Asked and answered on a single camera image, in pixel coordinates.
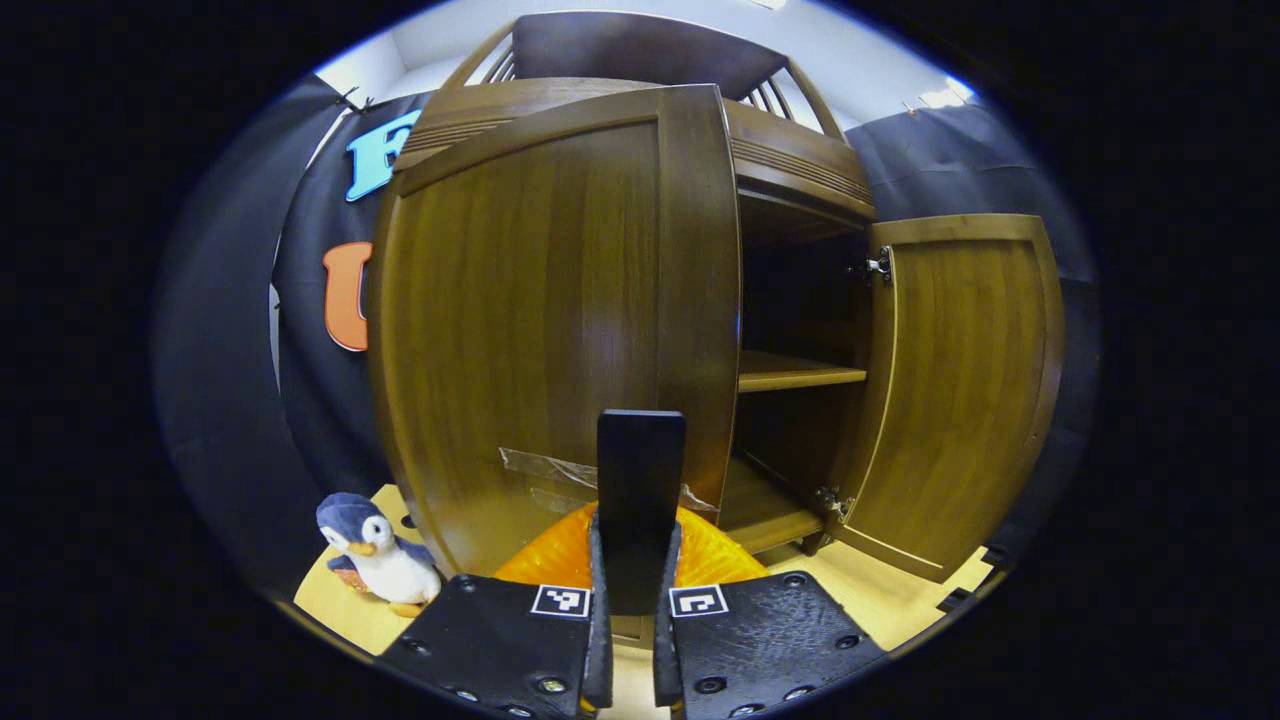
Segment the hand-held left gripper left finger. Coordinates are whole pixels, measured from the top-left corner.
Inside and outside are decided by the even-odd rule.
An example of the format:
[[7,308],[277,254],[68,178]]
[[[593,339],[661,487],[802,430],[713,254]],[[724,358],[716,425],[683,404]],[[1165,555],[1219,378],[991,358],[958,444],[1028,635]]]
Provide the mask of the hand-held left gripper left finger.
[[595,506],[563,518],[585,543],[585,587],[460,574],[376,657],[436,719],[594,719],[613,705],[609,598]]

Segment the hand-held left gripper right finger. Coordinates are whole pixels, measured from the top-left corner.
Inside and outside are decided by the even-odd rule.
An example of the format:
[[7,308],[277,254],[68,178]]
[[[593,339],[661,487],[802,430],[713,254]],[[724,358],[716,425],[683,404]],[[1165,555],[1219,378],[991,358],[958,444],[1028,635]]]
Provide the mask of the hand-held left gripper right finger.
[[888,661],[812,574],[769,574],[677,510],[653,651],[655,701],[672,717],[809,719]]

